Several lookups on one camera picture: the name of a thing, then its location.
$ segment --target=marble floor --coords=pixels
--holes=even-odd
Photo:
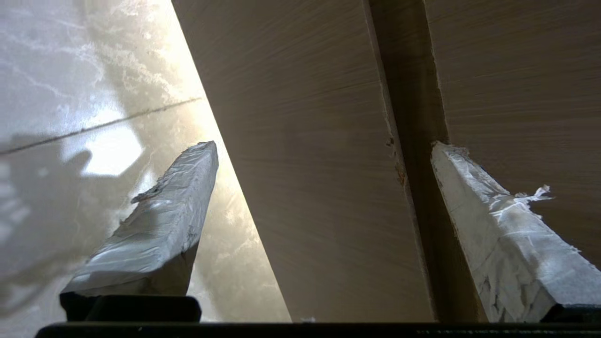
[[[187,146],[220,167],[189,294],[204,321],[289,321],[168,0],[0,4],[0,337],[58,293]]]

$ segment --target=marble tile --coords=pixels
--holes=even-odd
[[[220,166],[189,294],[204,321],[289,321],[209,103],[199,99],[0,156],[0,336],[31,337],[63,321],[58,293],[133,209],[129,200],[207,140]]]
[[[0,153],[204,96],[168,0],[2,1],[0,77]]]

